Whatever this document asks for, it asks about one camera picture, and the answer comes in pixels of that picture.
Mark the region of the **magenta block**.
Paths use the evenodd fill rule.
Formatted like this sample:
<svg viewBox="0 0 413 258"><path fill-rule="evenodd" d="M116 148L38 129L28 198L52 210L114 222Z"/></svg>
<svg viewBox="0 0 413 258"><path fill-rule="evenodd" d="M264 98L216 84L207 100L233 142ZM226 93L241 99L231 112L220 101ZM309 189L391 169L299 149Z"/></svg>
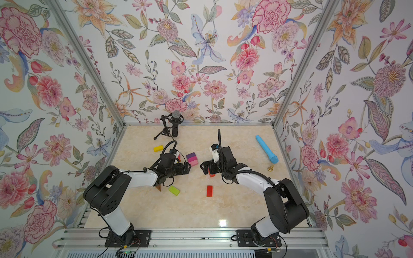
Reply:
<svg viewBox="0 0 413 258"><path fill-rule="evenodd" d="M188 161L188 162L197 161L197 157L196 157L196 156L194 156L194 157L187 157L187 161Z"/></svg>

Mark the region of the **pink rectangular block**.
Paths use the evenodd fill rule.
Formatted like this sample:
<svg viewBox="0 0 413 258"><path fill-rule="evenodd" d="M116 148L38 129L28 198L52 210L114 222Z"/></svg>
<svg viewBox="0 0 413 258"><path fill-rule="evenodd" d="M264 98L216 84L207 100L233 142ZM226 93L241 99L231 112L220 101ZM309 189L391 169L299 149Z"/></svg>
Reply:
<svg viewBox="0 0 413 258"><path fill-rule="evenodd" d="M192 166L196 166L196 165L199 164L199 162L198 162L197 160L194 160L194 161L191 161L190 164L191 164Z"/></svg>

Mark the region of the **purple rectangular block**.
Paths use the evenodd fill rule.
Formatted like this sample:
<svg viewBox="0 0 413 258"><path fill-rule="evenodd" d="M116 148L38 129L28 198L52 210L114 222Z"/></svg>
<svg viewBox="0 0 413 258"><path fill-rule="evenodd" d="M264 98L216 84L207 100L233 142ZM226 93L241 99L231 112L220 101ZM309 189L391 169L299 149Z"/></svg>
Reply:
<svg viewBox="0 0 413 258"><path fill-rule="evenodd" d="M190 158L193 158L193 157L196 157L196 154L194 152L186 155L187 159L190 159Z"/></svg>

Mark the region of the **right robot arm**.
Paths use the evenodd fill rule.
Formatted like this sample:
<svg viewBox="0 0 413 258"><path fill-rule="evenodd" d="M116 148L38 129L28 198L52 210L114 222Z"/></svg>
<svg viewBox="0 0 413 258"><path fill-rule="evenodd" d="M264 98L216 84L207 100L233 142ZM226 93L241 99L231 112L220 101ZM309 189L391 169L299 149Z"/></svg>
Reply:
<svg viewBox="0 0 413 258"><path fill-rule="evenodd" d="M246 164L238 163L230 147L213 144L210 152L213 159L200 165L205 175L221 174L225 183L248 187L265 199L268 216L251 226L251 234L256 241L277 233L287 234L307 220L310 212L291 180L273 180Z"/></svg>

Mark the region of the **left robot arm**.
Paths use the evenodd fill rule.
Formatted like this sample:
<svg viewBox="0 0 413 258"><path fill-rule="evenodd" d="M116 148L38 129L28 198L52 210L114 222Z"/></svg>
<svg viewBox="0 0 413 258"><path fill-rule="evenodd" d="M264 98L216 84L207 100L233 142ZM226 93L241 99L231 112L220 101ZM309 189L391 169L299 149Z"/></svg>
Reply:
<svg viewBox="0 0 413 258"><path fill-rule="evenodd" d="M180 162L175 154L162 154L149 168L141 171L123 171L115 166L107 166L87 187L83 198L118 237L130 235L132 224L119 207L126 191L138 187L157 187L169 178L188 175L189 162Z"/></svg>

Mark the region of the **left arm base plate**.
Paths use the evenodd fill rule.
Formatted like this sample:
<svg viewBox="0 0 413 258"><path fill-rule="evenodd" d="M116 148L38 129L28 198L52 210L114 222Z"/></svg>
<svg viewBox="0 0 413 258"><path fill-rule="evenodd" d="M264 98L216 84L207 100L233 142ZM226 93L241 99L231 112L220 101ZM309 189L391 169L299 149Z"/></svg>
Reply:
<svg viewBox="0 0 413 258"><path fill-rule="evenodd" d="M148 247L149 241L151 238L152 231L151 230L134 230L127 231L123 235L117 235L114 232L110 231L104 247L110 248L138 248L138 247Z"/></svg>

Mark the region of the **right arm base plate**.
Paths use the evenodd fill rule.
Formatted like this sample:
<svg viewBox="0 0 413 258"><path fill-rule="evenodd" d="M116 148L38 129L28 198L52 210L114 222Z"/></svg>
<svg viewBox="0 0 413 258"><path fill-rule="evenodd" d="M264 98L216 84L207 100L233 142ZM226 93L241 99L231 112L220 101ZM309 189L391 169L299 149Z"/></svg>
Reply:
<svg viewBox="0 0 413 258"><path fill-rule="evenodd" d="M237 230L236 234L231 237L231 240L235 241L238 247L282 247L281 237L278 233L263 237L253 230Z"/></svg>

